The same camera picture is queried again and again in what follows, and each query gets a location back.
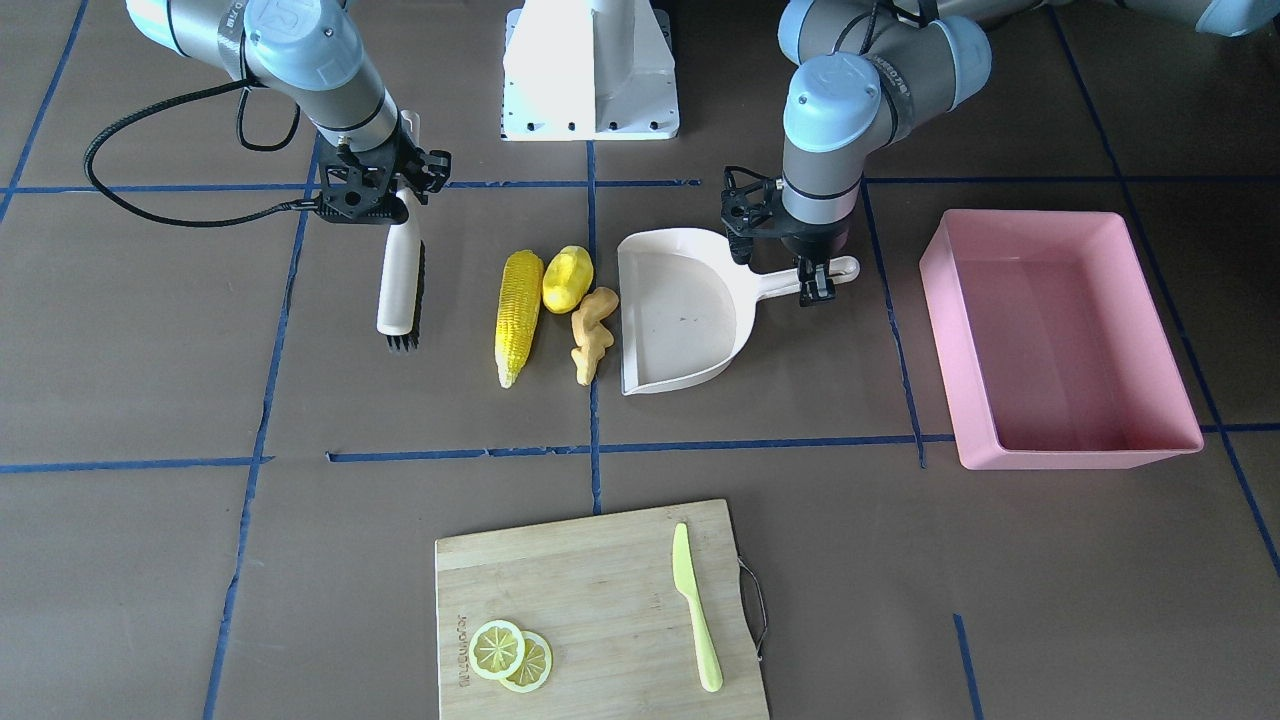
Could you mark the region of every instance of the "toy lemon slice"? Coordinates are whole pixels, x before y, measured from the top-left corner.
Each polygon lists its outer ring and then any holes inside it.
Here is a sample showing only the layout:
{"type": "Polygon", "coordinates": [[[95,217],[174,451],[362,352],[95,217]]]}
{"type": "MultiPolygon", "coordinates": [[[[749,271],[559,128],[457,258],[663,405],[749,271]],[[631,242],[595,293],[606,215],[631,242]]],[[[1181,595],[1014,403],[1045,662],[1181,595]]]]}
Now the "toy lemon slice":
{"type": "Polygon", "coordinates": [[[498,682],[508,691],[531,693],[543,687],[552,674],[552,646],[538,633],[525,630],[525,661],[520,667],[498,682]]]}
{"type": "Polygon", "coordinates": [[[471,637],[471,669],[486,680],[516,673],[525,661],[525,633],[507,620],[490,620],[471,637]]]}

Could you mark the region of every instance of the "dustpan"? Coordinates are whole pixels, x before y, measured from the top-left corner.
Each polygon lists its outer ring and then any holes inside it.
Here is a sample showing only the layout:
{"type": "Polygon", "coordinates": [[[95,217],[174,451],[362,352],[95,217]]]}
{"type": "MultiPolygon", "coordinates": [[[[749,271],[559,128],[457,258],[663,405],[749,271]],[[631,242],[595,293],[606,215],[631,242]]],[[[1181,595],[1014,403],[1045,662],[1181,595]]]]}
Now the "dustpan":
{"type": "MultiPolygon", "coordinates": [[[[858,277],[835,258],[831,279],[858,277]]],[[[724,236],[700,228],[632,234],[618,245],[622,395],[669,392],[724,372],[755,325],[755,304],[800,292],[795,270],[758,274],[733,263],[724,236]]]]}

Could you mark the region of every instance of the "knife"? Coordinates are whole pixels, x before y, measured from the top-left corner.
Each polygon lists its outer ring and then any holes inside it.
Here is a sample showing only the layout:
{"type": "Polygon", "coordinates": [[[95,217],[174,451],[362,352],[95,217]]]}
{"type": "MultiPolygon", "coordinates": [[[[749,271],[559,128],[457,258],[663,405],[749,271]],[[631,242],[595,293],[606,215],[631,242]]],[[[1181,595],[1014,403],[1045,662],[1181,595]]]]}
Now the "knife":
{"type": "Polygon", "coordinates": [[[676,537],[671,542],[671,571],[676,578],[676,589],[689,601],[689,616],[694,624],[694,655],[698,656],[698,679],[703,689],[713,693],[724,684],[721,674],[712,633],[707,629],[707,616],[703,615],[703,601],[698,596],[698,580],[694,578],[694,559],[689,552],[689,528],[676,523],[676,537]]]}

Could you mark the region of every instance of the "pink container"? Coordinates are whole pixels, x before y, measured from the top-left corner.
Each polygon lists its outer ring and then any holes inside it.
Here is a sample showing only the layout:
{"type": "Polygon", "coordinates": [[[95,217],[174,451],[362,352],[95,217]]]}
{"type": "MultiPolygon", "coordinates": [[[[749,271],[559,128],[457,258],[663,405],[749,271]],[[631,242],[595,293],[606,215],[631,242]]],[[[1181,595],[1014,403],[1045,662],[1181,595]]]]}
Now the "pink container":
{"type": "Polygon", "coordinates": [[[1134,468],[1204,447],[1119,215],[947,210],[920,274],[965,468],[1134,468]]]}

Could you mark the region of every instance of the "wooden cutting board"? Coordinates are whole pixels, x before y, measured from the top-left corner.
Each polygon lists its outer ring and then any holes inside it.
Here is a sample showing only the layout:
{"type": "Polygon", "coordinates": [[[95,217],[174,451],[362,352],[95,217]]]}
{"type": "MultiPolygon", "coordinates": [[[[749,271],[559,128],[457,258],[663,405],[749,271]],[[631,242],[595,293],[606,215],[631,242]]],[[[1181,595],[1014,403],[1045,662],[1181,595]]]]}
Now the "wooden cutting board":
{"type": "Polygon", "coordinates": [[[435,542],[440,720],[768,719],[723,500],[530,525],[435,542]],[[689,542],[724,685],[698,680],[689,603],[671,541],[689,542]],[[547,684],[525,694],[476,676],[471,633],[511,620],[552,646],[547,684]]]}

